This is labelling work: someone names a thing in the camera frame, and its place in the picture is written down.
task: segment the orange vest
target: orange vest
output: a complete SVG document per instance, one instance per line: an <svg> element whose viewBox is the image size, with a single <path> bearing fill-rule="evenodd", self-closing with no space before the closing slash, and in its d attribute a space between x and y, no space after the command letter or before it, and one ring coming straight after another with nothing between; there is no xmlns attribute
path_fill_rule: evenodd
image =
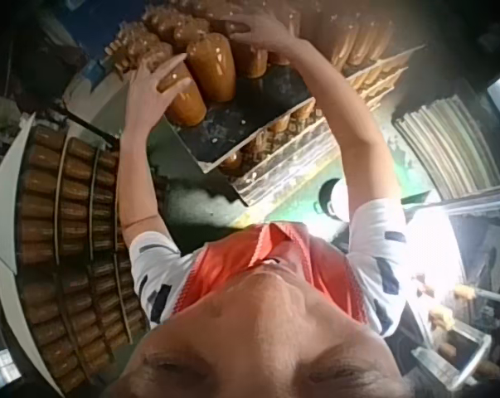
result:
<svg viewBox="0 0 500 398"><path fill-rule="evenodd" d="M346 256L324 240L311 236L303 224L279 222L251 226L207 244L183 286L174 313L220 289L231 277L259 266L277 245L290 242L302 253L307 282L358 322L367 323L362 291Z"/></svg>

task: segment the person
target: person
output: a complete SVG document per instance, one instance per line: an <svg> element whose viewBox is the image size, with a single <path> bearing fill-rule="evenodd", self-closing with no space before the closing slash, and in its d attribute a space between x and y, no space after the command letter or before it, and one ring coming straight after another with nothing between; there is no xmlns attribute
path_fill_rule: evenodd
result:
<svg viewBox="0 0 500 398"><path fill-rule="evenodd" d="M383 337L405 306L405 217L389 148L370 111L308 42L269 14L229 17L231 38L287 56L341 148L352 223L345 255L303 225L252 226L182 256L158 214L147 137L182 80L185 55L131 80L121 138L119 212L135 292L152 330L109 396L405 397Z"/></svg>

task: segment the woman's right hand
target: woman's right hand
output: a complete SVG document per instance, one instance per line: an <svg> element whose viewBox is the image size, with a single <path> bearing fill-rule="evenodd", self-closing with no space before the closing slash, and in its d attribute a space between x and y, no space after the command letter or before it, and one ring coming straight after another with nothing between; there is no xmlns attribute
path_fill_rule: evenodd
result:
<svg viewBox="0 0 500 398"><path fill-rule="evenodd" d="M250 29L244 33L232 33L230 39L264 50L288 55L289 50L298 40L274 15L267 12L236 14L224 19L241 23Z"/></svg>

